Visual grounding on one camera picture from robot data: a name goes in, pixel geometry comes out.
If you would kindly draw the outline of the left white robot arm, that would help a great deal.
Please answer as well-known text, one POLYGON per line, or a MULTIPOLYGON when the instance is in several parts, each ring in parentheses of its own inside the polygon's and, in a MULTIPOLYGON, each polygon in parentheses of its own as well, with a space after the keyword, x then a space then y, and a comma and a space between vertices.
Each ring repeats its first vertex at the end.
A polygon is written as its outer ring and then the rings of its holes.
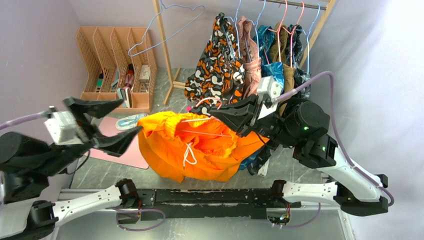
POLYGON ((122 179, 101 191, 67 201, 41 200, 49 178, 65 174, 67 167, 92 149, 120 157, 141 131, 139 126, 113 136, 103 135, 91 118, 103 118, 123 101, 83 100, 68 97, 64 111, 54 106, 3 123, 5 129, 44 119, 53 142, 10 131, 0 137, 0 237, 3 240, 40 240, 56 227, 108 208, 132 208, 139 199, 134 182, 122 179))

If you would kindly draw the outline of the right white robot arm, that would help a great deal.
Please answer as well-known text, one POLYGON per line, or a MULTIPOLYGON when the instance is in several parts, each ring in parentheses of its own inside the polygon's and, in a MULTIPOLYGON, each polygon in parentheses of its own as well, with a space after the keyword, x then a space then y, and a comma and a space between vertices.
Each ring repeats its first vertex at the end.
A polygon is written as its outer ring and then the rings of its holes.
POLYGON ((327 183, 294 183, 275 180, 270 202, 275 207, 298 202, 324 203, 343 212, 366 217, 385 214, 389 200, 383 191, 388 177, 374 175, 344 156, 342 144, 329 133, 330 116, 316 103, 290 98, 284 114, 270 110, 270 101, 252 95, 238 103, 213 107, 209 113, 239 137, 254 134, 293 149, 301 165, 333 178, 327 183))

